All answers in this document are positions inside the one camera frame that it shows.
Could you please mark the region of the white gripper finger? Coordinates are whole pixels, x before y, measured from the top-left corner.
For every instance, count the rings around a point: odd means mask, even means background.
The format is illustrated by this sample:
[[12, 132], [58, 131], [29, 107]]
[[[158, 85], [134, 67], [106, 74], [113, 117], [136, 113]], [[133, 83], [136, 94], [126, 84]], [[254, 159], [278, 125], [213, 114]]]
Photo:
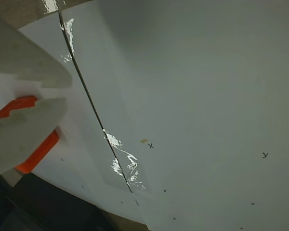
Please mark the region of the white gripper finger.
[[59, 125], [67, 112], [65, 98], [38, 100], [0, 118], [0, 174], [26, 161]]
[[72, 76], [59, 61], [1, 18], [0, 73], [39, 81], [46, 88], [72, 86]]

